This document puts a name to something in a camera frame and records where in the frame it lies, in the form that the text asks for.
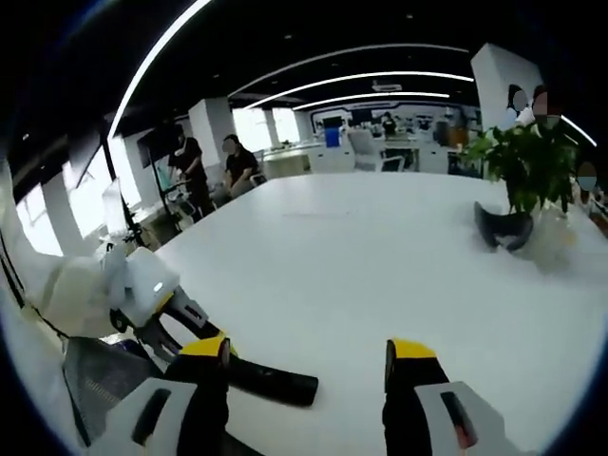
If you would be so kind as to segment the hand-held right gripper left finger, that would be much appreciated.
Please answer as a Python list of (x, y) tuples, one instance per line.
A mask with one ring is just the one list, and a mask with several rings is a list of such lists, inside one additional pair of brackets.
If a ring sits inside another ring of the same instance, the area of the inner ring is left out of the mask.
[(228, 421), (230, 339), (185, 346), (163, 378), (148, 378), (105, 418), (89, 455), (219, 455)]

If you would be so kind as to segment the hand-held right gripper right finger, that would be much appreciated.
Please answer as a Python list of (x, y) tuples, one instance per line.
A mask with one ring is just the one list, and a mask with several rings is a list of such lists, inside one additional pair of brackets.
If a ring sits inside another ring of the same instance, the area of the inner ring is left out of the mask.
[(462, 381), (448, 379), (436, 353), (407, 339), (387, 341), (385, 404), (388, 455), (521, 455), (504, 418)]

